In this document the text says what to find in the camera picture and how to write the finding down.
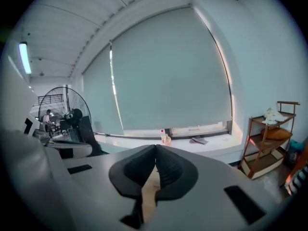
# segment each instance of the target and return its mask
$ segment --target window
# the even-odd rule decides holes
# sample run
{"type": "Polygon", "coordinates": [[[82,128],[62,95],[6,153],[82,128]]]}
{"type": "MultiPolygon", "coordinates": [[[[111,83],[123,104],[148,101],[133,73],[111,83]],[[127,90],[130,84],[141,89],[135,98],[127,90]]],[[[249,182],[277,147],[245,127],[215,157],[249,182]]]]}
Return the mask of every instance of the window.
{"type": "Polygon", "coordinates": [[[167,133],[171,138],[186,138],[193,136],[214,136],[221,133],[229,133],[229,122],[218,122],[209,125],[199,125],[187,128],[167,128],[163,129],[139,129],[124,130],[124,136],[133,138],[160,138],[162,134],[167,133]]]}
{"type": "Polygon", "coordinates": [[[204,134],[213,134],[216,132],[227,131],[227,122],[218,122],[210,125],[200,125],[196,127],[187,127],[187,128],[172,128],[173,137],[182,137],[182,136],[197,136],[204,134]]]}
{"type": "Polygon", "coordinates": [[[170,130],[232,119],[221,55],[190,8],[130,28],[114,39],[111,56],[124,130],[170,130]]]}
{"type": "Polygon", "coordinates": [[[112,66],[112,45],[111,45],[111,43],[110,43],[109,58],[110,58],[110,71],[111,71],[112,89],[114,91],[115,102],[116,102],[115,104],[116,104],[117,113],[119,115],[120,123],[121,123],[122,129],[123,129],[123,124],[122,124],[120,110],[119,110],[119,104],[117,102],[117,97],[116,97],[116,86],[115,86],[114,69],[113,69],[113,66],[112,66]]]}

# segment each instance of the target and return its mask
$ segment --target fluorescent light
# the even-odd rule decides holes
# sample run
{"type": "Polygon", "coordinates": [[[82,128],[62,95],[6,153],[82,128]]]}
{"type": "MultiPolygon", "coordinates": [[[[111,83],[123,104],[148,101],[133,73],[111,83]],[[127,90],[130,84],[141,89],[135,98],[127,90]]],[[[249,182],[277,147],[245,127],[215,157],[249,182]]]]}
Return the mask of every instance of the fluorescent light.
{"type": "Polygon", "coordinates": [[[31,68],[30,68],[28,51],[27,51],[27,43],[21,42],[18,45],[18,47],[19,47],[19,53],[20,53],[21,61],[23,62],[25,72],[26,74],[31,74],[31,68]]]}

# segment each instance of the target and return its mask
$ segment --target orange cushion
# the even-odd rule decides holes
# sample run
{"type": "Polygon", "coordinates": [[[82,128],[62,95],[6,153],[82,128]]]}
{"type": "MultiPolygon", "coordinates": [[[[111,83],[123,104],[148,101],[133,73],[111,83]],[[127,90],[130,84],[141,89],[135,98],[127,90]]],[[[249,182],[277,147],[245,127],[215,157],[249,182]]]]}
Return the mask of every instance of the orange cushion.
{"type": "MultiPolygon", "coordinates": [[[[261,135],[264,136],[265,129],[261,130],[261,135]]],[[[292,133],[289,131],[283,129],[283,128],[273,128],[271,130],[268,130],[266,134],[266,138],[269,140],[276,140],[281,141],[288,139],[292,136],[292,133]]]]}

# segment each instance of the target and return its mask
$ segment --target white figurine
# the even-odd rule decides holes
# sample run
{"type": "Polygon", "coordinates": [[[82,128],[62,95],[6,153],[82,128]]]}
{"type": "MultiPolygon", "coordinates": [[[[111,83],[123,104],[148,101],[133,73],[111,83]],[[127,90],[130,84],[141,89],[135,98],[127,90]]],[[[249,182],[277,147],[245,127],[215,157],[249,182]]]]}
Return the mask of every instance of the white figurine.
{"type": "Polygon", "coordinates": [[[287,117],[280,114],[277,110],[274,110],[272,107],[267,109],[264,114],[265,120],[262,121],[264,124],[273,125],[277,122],[284,121],[287,117]]]}

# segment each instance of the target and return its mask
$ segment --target bottle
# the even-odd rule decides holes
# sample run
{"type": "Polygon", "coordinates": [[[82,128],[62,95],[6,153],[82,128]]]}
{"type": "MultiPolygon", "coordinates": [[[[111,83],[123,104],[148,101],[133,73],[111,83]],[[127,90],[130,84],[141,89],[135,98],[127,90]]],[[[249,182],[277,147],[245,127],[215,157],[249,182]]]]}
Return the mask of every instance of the bottle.
{"type": "Polygon", "coordinates": [[[162,129],[160,130],[160,137],[162,139],[162,143],[164,144],[164,138],[165,138],[165,131],[162,129]]]}
{"type": "Polygon", "coordinates": [[[165,146],[171,146],[171,138],[169,137],[168,134],[165,134],[165,137],[164,137],[164,145],[165,146]]]}

